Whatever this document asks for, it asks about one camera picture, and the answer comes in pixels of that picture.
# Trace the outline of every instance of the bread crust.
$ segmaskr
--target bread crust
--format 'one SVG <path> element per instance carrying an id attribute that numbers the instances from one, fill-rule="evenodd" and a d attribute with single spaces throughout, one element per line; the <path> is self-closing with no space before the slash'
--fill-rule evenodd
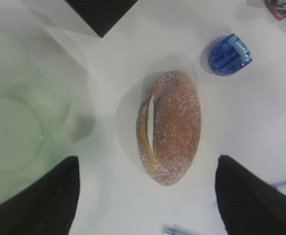
<path id="1" fill-rule="evenodd" d="M 154 97 L 154 139 L 147 138 L 147 113 Z M 138 149 L 142 164 L 161 185 L 177 183 L 195 157 L 201 133 L 201 108 L 192 80 L 183 72 L 171 71 L 151 86 L 139 110 Z"/>

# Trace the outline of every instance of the pink object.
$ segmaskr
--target pink object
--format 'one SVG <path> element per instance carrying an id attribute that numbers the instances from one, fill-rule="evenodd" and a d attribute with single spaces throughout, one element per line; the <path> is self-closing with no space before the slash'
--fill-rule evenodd
<path id="1" fill-rule="evenodd" d="M 275 18 L 279 21 L 286 18 L 286 11 L 284 10 L 276 10 L 274 0 L 265 0 L 266 6 L 269 11 L 275 16 Z"/>

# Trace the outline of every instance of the clear glass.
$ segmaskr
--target clear glass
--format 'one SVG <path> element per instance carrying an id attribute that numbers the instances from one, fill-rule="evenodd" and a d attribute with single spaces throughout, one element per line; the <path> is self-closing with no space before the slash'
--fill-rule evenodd
<path id="1" fill-rule="evenodd" d="M 0 203 L 76 155 L 67 122 L 72 95 L 58 74 L 36 67 L 28 52 L 0 33 Z"/>

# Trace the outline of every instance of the bread slit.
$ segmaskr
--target bread slit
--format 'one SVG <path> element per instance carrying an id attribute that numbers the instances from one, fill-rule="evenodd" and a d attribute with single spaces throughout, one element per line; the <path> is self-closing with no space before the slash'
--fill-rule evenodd
<path id="1" fill-rule="evenodd" d="M 151 151 L 154 153 L 154 98 L 149 101 L 147 111 L 147 141 Z"/>

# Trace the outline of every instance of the white table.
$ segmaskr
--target white table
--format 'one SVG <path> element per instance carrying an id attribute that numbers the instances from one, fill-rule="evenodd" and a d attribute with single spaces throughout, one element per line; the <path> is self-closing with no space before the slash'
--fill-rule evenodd
<path id="1" fill-rule="evenodd" d="M 96 125 L 77 144 L 81 194 L 71 235 L 156 235 L 163 223 L 225 235 L 214 206 L 220 154 L 267 182 L 286 180 L 286 19 L 276 21 L 262 1 L 140 0 L 104 39 L 62 0 L 0 0 L 0 13 L 0 30 L 34 35 L 81 66 L 75 79 Z M 207 45 L 232 32 L 254 61 L 214 75 Z M 146 84 L 170 70 L 198 86 L 202 136 L 186 176 L 166 188 L 142 168 L 135 125 Z"/>

